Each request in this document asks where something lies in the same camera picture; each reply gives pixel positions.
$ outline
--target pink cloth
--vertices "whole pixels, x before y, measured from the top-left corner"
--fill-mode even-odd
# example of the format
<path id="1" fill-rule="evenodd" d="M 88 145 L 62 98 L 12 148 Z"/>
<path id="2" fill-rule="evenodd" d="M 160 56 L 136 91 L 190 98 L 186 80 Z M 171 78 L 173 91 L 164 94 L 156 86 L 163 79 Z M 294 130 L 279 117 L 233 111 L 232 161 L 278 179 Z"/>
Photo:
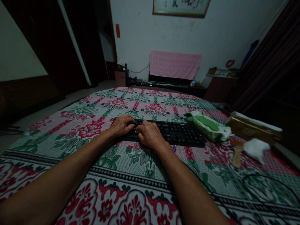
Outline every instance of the pink cloth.
<path id="1" fill-rule="evenodd" d="M 202 55 L 151 51 L 150 74 L 160 77 L 192 80 L 199 68 Z"/>

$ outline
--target dark curtain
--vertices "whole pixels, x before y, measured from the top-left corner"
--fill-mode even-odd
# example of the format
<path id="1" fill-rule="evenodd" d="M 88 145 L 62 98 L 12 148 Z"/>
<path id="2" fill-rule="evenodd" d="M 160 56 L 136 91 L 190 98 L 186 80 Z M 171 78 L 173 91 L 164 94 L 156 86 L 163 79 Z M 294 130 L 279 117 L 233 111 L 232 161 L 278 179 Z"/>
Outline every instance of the dark curtain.
<path id="1" fill-rule="evenodd" d="M 300 1 L 290 0 L 241 70 L 226 102 L 231 110 L 246 113 L 282 78 L 299 76 L 299 66 Z"/>

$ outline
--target forearm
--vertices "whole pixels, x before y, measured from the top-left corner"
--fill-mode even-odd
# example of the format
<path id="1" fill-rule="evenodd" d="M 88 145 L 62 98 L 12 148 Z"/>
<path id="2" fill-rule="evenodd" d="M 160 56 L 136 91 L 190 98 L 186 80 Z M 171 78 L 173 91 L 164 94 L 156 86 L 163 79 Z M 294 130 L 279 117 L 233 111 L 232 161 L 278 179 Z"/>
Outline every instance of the forearm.
<path id="1" fill-rule="evenodd" d="M 7 223 L 51 224 L 65 208 L 103 146 L 112 139 L 101 133 L 0 205 Z"/>
<path id="2" fill-rule="evenodd" d="M 169 143 L 157 149 L 170 180 L 186 224 L 229 224 L 208 192 L 173 152 Z"/>

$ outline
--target floral bedspread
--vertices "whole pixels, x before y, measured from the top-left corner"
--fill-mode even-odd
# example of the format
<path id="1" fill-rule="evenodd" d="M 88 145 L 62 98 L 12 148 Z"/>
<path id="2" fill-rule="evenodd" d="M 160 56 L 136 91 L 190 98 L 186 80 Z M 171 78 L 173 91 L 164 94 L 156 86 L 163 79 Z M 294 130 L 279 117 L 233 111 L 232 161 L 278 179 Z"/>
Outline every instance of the floral bedspread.
<path id="1" fill-rule="evenodd" d="M 33 124 L 0 157 L 0 202 L 87 144 L 121 114 L 185 123 L 184 114 L 193 110 L 220 123 L 227 119 L 209 102 L 187 94 L 126 87 L 93 93 Z M 246 175 L 261 174 L 282 181 L 299 196 L 299 174 L 271 151 L 264 154 L 264 166 L 242 154 L 240 169 L 232 166 L 231 140 L 220 147 L 211 142 L 205 148 L 177 146 L 176 154 L 214 192 L 228 218 L 219 201 L 241 224 L 284 224 L 274 211 L 290 224 L 300 224 L 299 204 L 285 186 L 266 177 L 246 182 L 265 207 L 242 185 Z M 96 160 L 57 220 L 57 224 L 93 223 L 183 223 L 172 184 L 155 152 L 138 142 L 121 141 Z"/>

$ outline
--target red heart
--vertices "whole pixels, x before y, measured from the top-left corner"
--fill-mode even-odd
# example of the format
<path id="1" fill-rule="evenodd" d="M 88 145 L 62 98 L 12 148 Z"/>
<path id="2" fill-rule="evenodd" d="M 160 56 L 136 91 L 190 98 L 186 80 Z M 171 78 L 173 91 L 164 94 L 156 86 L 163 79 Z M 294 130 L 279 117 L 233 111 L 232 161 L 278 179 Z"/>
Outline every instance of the red heart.
<path id="1" fill-rule="evenodd" d="M 231 67 L 234 63 L 235 63 L 235 60 L 228 60 L 228 62 L 226 63 L 226 68 Z"/>

